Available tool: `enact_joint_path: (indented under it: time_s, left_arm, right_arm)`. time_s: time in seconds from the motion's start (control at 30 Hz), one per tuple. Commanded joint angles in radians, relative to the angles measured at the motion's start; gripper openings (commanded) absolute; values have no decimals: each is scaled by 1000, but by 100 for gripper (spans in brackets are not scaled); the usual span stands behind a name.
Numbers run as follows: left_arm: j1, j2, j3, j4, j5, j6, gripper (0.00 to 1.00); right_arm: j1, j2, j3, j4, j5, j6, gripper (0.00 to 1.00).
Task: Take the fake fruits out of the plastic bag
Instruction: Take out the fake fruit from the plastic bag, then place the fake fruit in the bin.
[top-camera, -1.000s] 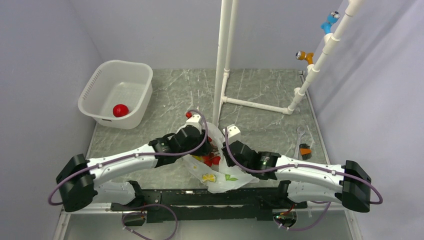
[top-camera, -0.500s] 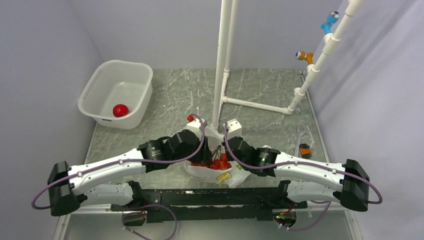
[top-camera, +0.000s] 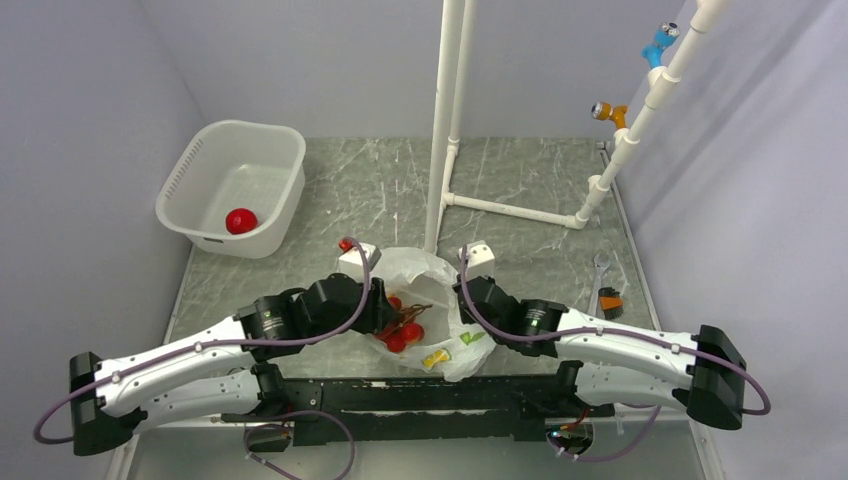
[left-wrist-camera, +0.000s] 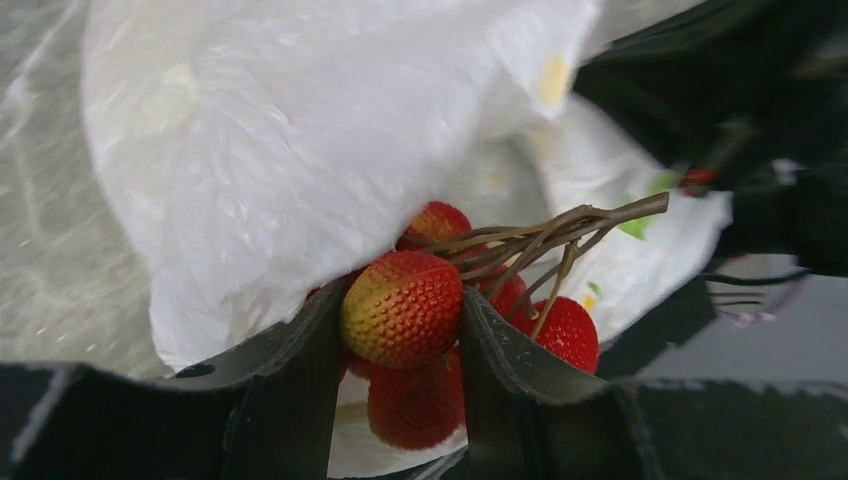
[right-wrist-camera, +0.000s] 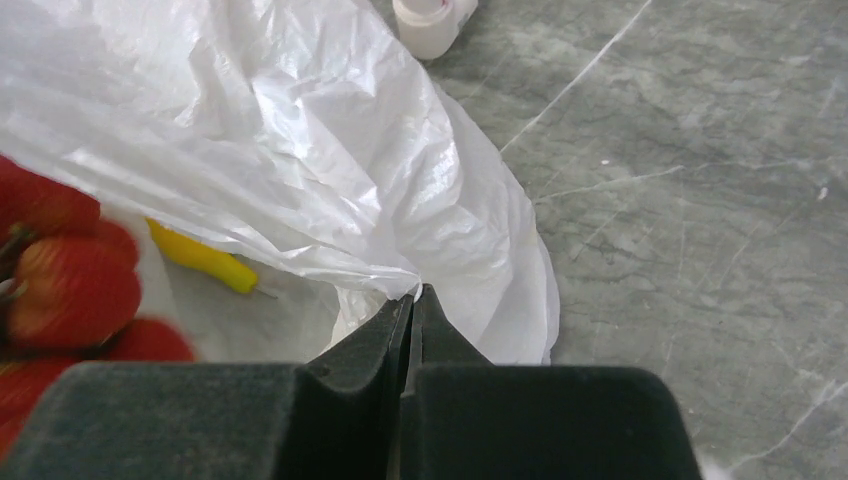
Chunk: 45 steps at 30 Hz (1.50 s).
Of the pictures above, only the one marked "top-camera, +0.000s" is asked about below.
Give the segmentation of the red orange fake fruit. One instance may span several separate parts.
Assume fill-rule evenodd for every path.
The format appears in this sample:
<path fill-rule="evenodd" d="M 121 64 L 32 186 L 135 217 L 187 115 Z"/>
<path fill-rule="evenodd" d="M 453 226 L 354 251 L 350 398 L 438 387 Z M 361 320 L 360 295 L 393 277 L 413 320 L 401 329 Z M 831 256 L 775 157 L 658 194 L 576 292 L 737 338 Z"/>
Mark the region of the red orange fake fruit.
<path fill-rule="evenodd" d="M 395 318 L 375 338 L 381 341 L 390 353 L 400 354 L 408 346 L 421 341 L 425 336 L 424 327 L 418 318 L 430 310 L 432 304 L 404 305 L 397 296 L 389 296 L 388 302 L 394 309 Z"/>

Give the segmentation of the white plastic bag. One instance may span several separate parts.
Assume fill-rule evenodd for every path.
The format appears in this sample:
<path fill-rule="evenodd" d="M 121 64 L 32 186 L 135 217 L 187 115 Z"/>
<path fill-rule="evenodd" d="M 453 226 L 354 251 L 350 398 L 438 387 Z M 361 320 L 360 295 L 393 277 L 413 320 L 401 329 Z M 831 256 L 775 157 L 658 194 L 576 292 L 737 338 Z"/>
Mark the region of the white plastic bag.
<path fill-rule="evenodd" d="M 449 382 L 468 378 L 482 367 L 495 342 L 478 324 L 462 322 L 459 300 L 453 290 L 457 270 L 444 259 L 411 247 L 382 251 L 372 270 L 390 297 L 404 308 L 421 305 L 412 322 L 421 336 L 404 347 L 390 350 L 374 335 L 365 337 L 369 347 L 401 367 L 434 374 Z"/>

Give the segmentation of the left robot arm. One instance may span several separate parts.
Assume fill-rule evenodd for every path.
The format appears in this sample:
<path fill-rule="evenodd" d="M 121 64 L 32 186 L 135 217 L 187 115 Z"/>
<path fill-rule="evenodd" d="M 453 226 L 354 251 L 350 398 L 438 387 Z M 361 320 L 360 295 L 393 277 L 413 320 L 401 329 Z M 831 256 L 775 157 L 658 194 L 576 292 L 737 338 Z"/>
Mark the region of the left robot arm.
<path fill-rule="evenodd" d="M 118 359 L 70 361 L 77 456 L 115 449 L 159 425 L 221 413 L 272 420 L 305 403 L 274 360 L 348 331 L 382 332 L 394 319 L 385 282 L 335 273 L 308 288 L 262 296 L 205 330 Z"/>

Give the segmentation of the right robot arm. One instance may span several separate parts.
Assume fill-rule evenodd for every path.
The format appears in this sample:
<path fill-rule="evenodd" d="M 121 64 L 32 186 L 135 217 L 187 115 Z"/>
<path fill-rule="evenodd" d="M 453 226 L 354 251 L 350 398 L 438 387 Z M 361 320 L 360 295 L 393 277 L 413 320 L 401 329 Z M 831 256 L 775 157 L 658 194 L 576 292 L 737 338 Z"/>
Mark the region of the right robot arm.
<path fill-rule="evenodd" d="M 461 318 L 528 357 L 559 361 L 551 388 L 557 411 L 574 415 L 607 404 L 663 406 L 721 430 L 738 430 L 745 414 L 747 364 L 726 333 L 660 332 L 592 317 L 552 301 L 517 300 L 491 278 L 454 287 Z"/>

